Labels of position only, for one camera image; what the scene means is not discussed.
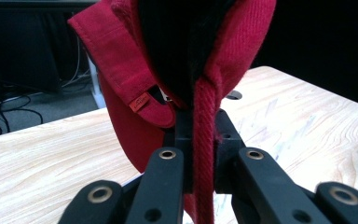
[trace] red fabric bag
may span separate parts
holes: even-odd
[[[150,32],[156,27],[167,27],[167,22],[147,27],[147,20],[155,21],[159,15],[149,13],[147,17],[147,10],[151,10],[147,4],[146,0],[102,0],[76,14],[69,23],[99,70],[103,96],[118,140],[140,172],[145,170],[151,153],[162,146],[165,130],[174,126],[174,110],[193,109],[194,184],[193,194],[185,197],[185,209],[196,223],[213,223],[213,146],[218,139],[214,117],[221,100],[241,80],[262,44],[275,0],[233,0],[225,11],[218,10],[221,20],[210,23],[217,24],[215,31],[209,29],[208,20],[217,14],[210,10],[207,11],[210,15],[206,13],[208,16],[202,17],[196,11],[195,18],[201,21],[200,32],[199,26],[192,24],[193,31],[190,28],[189,34],[185,34],[190,35],[188,41],[177,36],[172,27],[165,34],[160,30],[155,34]],[[181,21],[173,22],[183,25]],[[205,36],[202,29],[213,35],[206,36],[212,40],[209,50],[198,49],[200,37]],[[159,43],[153,43],[151,37],[158,39],[165,35],[173,36],[172,42],[162,41],[161,45],[168,49],[159,49]],[[182,50],[190,51],[188,58],[182,56]],[[194,58],[196,62],[192,64],[189,59]],[[196,71],[195,75],[179,77],[175,72],[185,71],[182,66],[200,69],[191,70]],[[156,97],[158,88],[172,99],[171,103]]]

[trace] black plastic part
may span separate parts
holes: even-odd
[[[245,144],[226,111],[220,109],[217,112],[215,123],[222,140],[215,153],[214,189],[216,193],[232,194],[230,181],[234,174],[232,164],[238,156],[238,151],[245,147]]]
[[[121,196],[122,188],[118,183],[106,180],[93,182],[78,192],[59,223],[122,223]]]
[[[182,223],[183,171],[181,150],[174,147],[156,150],[147,164],[126,223]]]
[[[261,223],[330,223],[266,151],[241,149],[237,171],[238,184],[252,200]]]
[[[318,186],[315,203],[333,223],[358,223],[358,190],[337,182]]]
[[[241,200],[233,194],[231,198],[231,205],[238,223],[260,223],[260,215],[258,215],[252,203],[246,203],[244,200]]]
[[[193,189],[193,112],[176,111],[174,146],[182,150],[185,157],[184,192]]]

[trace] dark background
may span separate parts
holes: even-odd
[[[358,102],[358,1],[278,0],[259,65]]]

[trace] black fabric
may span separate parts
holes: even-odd
[[[159,79],[192,106],[193,85],[234,0],[139,1],[147,53]]]

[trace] wooden table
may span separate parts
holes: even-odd
[[[329,180],[358,189],[357,103],[269,67],[250,70],[236,90],[243,97],[222,107],[248,147],[269,152],[306,189]],[[137,175],[106,109],[2,135],[0,223],[57,222],[88,183]]]

